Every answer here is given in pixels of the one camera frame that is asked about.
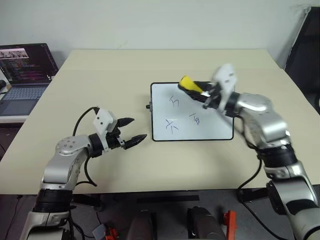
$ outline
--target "black frame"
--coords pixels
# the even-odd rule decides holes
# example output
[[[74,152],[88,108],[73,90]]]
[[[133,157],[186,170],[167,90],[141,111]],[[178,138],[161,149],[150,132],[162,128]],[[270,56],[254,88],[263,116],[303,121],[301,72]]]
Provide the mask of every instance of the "black frame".
[[[152,85],[154,84],[178,84],[179,82],[175,81],[166,81],[166,82],[153,82],[150,85],[150,112],[151,112],[151,134],[152,140],[155,142],[189,142],[189,141],[229,141],[234,139],[235,136],[235,118],[232,118],[232,137],[226,139],[188,139],[188,140],[155,140],[154,139],[154,109],[153,109],[153,102],[152,102]]]

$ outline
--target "table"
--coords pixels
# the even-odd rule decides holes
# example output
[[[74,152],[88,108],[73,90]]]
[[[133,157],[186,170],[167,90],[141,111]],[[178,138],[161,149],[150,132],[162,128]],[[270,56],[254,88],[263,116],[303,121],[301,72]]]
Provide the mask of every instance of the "table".
[[[184,75],[207,81],[224,63],[233,63],[239,93],[272,99],[312,184],[320,184],[319,115],[265,50],[79,49],[65,61],[0,162],[0,194],[36,194],[57,142],[72,134],[87,108],[97,105],[118,118],[135,118],[122,128],[124,140],[148,136],[136,147],[92,159],[88,172],[98,187],[81,184],[75,193],[236,188],[258,167],[256,153],[239,135],[226,141],[154,142],[145,107],[152,82],[178,82]],[[92,134],[93,119],[88,114],[77,134]],[[79,181],[84,179],[81,169]],[[261,171],[247,187],[264,187],[267,181]]]

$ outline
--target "black marker writing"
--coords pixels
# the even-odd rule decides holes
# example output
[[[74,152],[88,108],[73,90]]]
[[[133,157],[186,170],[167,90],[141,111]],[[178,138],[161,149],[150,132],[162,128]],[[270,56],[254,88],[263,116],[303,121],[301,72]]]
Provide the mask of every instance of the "black marker writing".
[[[179,100],[173,100],[174,95],[172,95],[169,99],[169,102],[172,102],[172,105],[175,106],[175,103],[177,103],[177,107],[179,107]]]
[[[173,122],[174,121],[168,121],[167,119],[165,120],[166,121],[166,126],[165,126],[165,129],[168,129],[168,127],[170,126],[170,128],[171,128],[171,134],[174,134],[174,129],[177,129],[177,130],[179,130],[179,128],[177,128],[176,126],[173,126]]]
[[[189,115],[189,117],[193,116],[193,120],[196,122],[196,124],[199,126],[200,124],[200,119],[199,117],[196,116],[196,113],[192,113],[191,115]]]

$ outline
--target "yellow object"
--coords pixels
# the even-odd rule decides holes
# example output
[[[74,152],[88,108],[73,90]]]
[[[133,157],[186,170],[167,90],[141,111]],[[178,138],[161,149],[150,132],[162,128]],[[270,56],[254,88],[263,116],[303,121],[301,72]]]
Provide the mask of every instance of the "yellow object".
[[[180,82],[179,85],[187,90],[193,90],[196,91],[198,93],[202,93],[202,89],[200,87],[198,87],[197,84],[195,84],[190,77],[188,76],[184,76]]]

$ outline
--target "laptop keyboard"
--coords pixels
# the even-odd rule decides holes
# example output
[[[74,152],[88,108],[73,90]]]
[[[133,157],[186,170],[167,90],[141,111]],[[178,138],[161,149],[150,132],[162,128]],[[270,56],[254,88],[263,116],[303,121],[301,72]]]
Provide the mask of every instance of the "laptop keyboard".
[[[29,100],[39,99],[46,90],[45,87],[14,87],[4,97],[3,100]]]

